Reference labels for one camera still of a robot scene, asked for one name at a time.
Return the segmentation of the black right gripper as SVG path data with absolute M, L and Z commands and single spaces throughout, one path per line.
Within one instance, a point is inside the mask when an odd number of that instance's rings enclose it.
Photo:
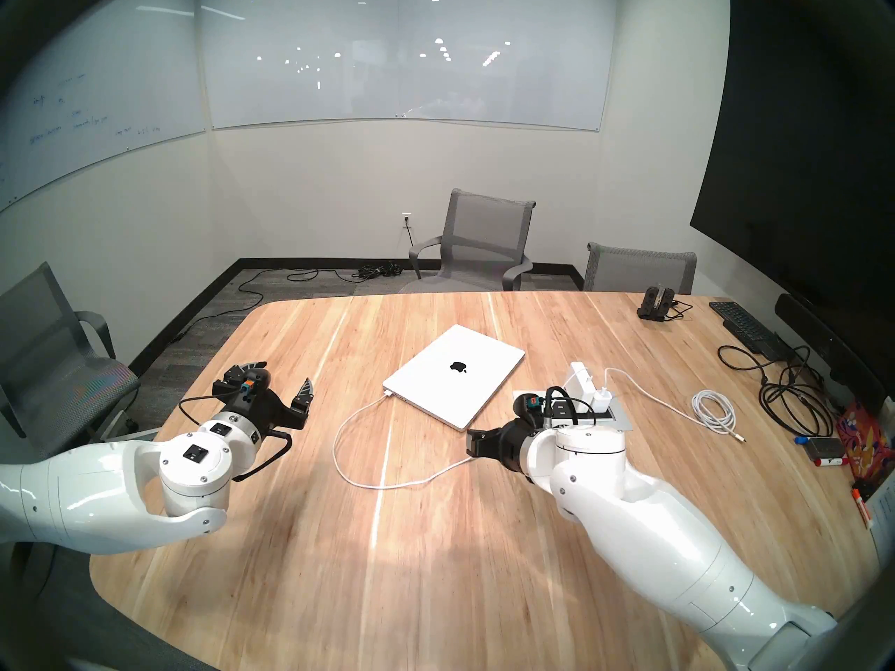
M 523 473 L 521 453 L 524 442 L 536 434 L 529 422 L 514 418 L 501 428 L 466 432 L 467 455 L 473 459 L 487 458 L 499 462 L 504 468 Z

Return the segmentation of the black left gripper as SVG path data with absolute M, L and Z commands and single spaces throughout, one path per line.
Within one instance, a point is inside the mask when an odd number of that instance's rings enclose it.
M 248 379 L 253 369 L 265 369 L 266 361 L 255 361 L 243 365 L 233 365 L 224 373 L 224 383 L 241 385 Z M 253 443 L 263 440 L 275 428 L 303 430 L 310 415 L 313 401 L 313 383 L 307 377 L 293 398 L 286 406 L 272 390 L 256 390 L 248 395 L 248 420 L 255 428 L 251 434 Z

